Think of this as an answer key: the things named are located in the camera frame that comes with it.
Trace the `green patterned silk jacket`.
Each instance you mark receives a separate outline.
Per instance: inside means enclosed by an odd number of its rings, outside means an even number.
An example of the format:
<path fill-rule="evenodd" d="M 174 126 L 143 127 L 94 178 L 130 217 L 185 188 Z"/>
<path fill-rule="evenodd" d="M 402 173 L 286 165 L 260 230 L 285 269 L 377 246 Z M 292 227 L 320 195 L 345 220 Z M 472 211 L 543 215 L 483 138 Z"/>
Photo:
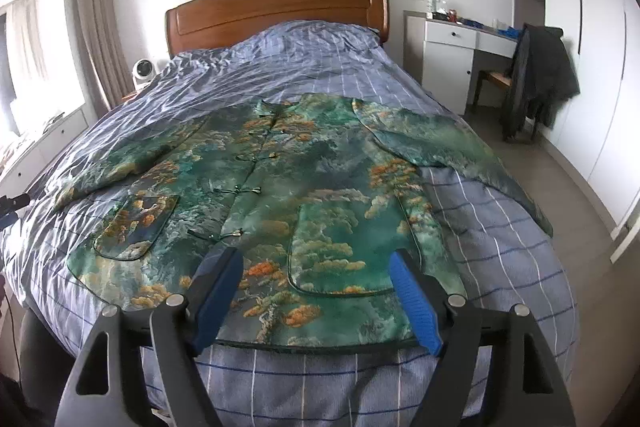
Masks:
<path fill-rule="evenodd" d="M 130 140 L 68 181 L 55 208 L 125 187 L 67 259 L 107 303 L 153 308 L 194 284 L 210 248 L 234 247 L 243 265 L 224 343 L 397 345 L 410 326 L 387 272 L 393 251 L 408 251 L 446 291 L 464 289 L 428 167 L 488 185 L 548 227 L 465 124 L 326 94 L 226 107 Z"/>

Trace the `white low cabinet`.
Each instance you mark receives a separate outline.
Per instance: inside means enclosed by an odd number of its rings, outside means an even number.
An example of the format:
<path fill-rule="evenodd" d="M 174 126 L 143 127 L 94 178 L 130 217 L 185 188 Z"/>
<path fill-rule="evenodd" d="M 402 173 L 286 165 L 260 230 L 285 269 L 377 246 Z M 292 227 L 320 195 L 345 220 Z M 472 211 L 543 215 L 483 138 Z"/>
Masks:
<path fill-rule="evenodd" d="M 10 161 L 8 169 L 1 175 L 2 195 L 13 197 L 25 193 L 62 150 L 88 128 L 84 109 L 80 106 L 52 124 Z"/>

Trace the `blue plaid bed duvet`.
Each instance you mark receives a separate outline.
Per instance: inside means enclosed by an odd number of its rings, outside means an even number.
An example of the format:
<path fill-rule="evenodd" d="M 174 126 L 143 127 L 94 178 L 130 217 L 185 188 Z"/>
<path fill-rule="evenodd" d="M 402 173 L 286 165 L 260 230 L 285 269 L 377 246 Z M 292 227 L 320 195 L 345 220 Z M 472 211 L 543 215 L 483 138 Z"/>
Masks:
<path fill-rule="evenodd" d="M 295 103 L 306 94 L 448 116 L 472 130 L 422 91 L 369 28 L 300 20 L 234 46 L 177 54 L 137 98 L 62 150 L 27 192 L 30 204 L 1 231 L 1 268 L 26 308 L 21 380 L 1 383 L 6 425 L 57 426 L 74 363 L 101 311 L 113 304 L 89 291 L 70 272 L 67 259 L 125 187 L 115 184 L 56 209 L 64 185 L 130 140 L 154 138 L 226 107 Z M 541 228 L 515 200 L 448 167 L 428 167 L 422 174 L 464 286 L 462 293 L 444 288 L 446 293 L 487 310 L 529 307 L 567 389 L 578 326 L 570 285 L 552 251 L 551 223 Z M 420 346 L 407 315 L 410 336 L 397 345 L 270 349 L 221 341 L 230 310 L 231 303 L 215 341 L 195 358 L 219 426 L 413 426 L 438 358 Z M 152 412 L 161 426 L 175 426 L 153 349 L 143 347 L 141 358 Z M 489 364 L 490 349 L 481 347 L 466 417 L 480 411 Z"/>

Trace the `beige curtain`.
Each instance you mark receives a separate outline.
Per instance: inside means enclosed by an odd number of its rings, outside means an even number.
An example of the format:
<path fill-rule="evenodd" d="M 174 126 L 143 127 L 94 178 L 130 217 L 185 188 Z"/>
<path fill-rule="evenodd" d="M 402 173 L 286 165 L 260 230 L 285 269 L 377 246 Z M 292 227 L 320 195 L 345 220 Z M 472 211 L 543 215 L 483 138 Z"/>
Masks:
<path fill-rule="evenodd" d="M 114 0 L 75 0 L 82 41 L 96 87 L 98 114 L 122 103 L 134 90 L 117 28 Z"/>

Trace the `brown wooden headboard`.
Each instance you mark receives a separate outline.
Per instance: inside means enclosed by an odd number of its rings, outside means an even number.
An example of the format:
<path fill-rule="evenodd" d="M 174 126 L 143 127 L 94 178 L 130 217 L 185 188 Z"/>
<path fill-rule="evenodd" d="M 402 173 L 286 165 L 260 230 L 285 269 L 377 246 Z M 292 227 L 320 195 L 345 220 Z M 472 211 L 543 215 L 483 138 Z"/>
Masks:
<path fill-rule="evenodd" d="M 390 34 L 388 0 L 191 0 L 165 14 L 168 53 L 234 46 L 291 20 L 356 24 Z"/>

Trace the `dark jacket on chair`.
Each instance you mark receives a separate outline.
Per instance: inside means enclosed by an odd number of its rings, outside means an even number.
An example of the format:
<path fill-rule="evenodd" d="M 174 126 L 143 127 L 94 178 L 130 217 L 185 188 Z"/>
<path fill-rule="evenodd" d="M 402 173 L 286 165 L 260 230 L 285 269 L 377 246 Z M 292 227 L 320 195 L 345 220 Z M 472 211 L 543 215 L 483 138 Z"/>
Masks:
<path fill-rule="evenodd" d="M 561 28 L 525 24 L 506 77 L 510 87 L 499 122 L 506 141 L 520 132 L 526 119 L 552 128 L 561 106 L 578 95 L 579 83 L 562 41 Z"/>

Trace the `wooden chair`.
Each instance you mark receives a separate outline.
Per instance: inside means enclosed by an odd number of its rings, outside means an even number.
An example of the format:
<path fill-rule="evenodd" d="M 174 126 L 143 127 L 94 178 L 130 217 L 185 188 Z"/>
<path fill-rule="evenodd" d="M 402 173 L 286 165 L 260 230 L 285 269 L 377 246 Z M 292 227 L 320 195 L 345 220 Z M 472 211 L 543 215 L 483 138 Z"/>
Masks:
<path fill-rule="evenodd" d="M 491 70 L 480 70 L 478 72 L 478 78 L 476 80 L 476 85 L 474 89 L 474 94 L 472 98 L 471 104 L 471 113 L 476 114 L 478 109 L 478 104 L 480 104 L 480 96 L 482 95 L 483 88 L 485 83 L 490 84 L 491 86 L 496 87 L 501 92 L 509 92 L 511 88 L 511 79 L 506 77 L 506 75 L 501 74 L 501 72 L 491 72 Z M 536 134 L 537 134 L 537 121 L 534 121 L 534 125 L 532 131 L 529 133 L 529 136 L 525 142 L 527 143 L 535 143 Z M 514 132 L 513 134 L 506 134 L 505 131 L 502 132 L 502 139 L 504 142 L 510 142 L 516 140 L 516 135 L 519 131 Z"/>

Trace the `white desk with drawers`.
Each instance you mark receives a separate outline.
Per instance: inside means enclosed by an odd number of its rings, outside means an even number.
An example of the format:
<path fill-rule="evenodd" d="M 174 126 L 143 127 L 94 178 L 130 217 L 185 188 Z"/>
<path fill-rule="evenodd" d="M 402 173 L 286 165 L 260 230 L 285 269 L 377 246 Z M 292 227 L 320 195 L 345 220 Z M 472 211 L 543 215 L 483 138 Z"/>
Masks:
<path fill-rule="evenodd" d="M 451 112 L 465 113 L 483 56 L 511 60 L 514 39 L 442 20 L 423 12 L 404 12 L 404 69 L 420 86 Z"/>

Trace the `white wardrobe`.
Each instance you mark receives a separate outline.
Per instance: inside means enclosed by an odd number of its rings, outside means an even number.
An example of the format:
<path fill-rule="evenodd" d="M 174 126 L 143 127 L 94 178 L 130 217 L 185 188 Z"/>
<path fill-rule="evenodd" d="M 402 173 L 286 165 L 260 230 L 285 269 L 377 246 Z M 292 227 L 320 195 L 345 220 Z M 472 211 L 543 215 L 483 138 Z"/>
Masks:
<path fill-rule="evenodd" d="M 564 32 L 579 83 L 546 137 L 621 225 L 639 193 L 631 171 L 639 161 L 631 144 L 639 101 L 638 3 L 546 0 L 544 22 Z"/>

